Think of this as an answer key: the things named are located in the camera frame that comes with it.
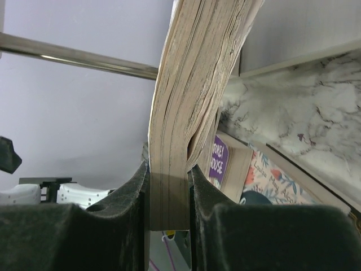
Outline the blue 91-Storey Treehouse book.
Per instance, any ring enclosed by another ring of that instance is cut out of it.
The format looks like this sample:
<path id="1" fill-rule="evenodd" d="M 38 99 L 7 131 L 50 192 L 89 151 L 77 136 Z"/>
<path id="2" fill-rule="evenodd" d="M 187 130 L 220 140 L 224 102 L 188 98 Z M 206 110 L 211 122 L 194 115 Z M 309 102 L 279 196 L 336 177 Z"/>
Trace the blue 91-Storey Treehouse book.
<path id="1" fill-rule="evenodd" d="M 149 228 L 190 227 L 188 171 L 197 163 L 262 1 L 177 1 L 148 129 Z"/>

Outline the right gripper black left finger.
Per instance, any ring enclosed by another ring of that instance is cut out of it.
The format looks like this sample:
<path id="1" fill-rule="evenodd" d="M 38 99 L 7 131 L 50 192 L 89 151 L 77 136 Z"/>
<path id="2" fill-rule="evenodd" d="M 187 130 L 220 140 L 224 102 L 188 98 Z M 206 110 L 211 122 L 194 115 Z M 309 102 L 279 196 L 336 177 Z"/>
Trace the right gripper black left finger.
<path id="1" fill-rule="evenodd" d="M 82 209 L 75 204 L 1 207 L 2 270 L 146 270 L 149 169 Z"/>

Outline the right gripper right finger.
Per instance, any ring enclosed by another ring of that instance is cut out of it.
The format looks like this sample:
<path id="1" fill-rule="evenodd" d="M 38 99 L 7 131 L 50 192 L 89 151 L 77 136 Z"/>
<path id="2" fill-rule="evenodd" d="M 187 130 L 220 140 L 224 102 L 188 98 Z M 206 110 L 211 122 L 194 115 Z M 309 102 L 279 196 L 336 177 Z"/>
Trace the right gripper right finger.
<path id="1" fill-rule="evenodd" d="M 338 208 L 241 205 L 199 167 L 188 180 L 193 270 L 360 269 L 360 235 Z"/>

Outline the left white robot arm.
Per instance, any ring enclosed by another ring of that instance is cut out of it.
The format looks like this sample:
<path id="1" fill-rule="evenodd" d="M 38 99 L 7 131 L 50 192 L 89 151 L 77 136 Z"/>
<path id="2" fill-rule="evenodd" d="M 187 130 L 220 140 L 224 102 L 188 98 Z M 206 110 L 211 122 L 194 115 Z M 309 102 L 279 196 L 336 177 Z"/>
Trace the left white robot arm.
<path id="1" fill-rule="evenodd" d="M 81 186 L 71 177 L 22 177 L 16 186 L 1 191 L 1 205 L 76 203 L 87 208 L 112 191 Z"/>

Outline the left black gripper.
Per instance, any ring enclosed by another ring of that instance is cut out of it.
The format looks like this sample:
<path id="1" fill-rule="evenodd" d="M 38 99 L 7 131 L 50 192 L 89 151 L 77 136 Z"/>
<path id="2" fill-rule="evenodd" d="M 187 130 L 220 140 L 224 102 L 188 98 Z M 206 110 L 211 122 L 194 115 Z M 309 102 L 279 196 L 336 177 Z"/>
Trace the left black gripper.
<path id="1" fill-rule="evenodd" d="M 22 159 L 15 152 L 12 140 L 1 137 L 0 139 L 0 169 L 13 174 L 22 164 Z"/>

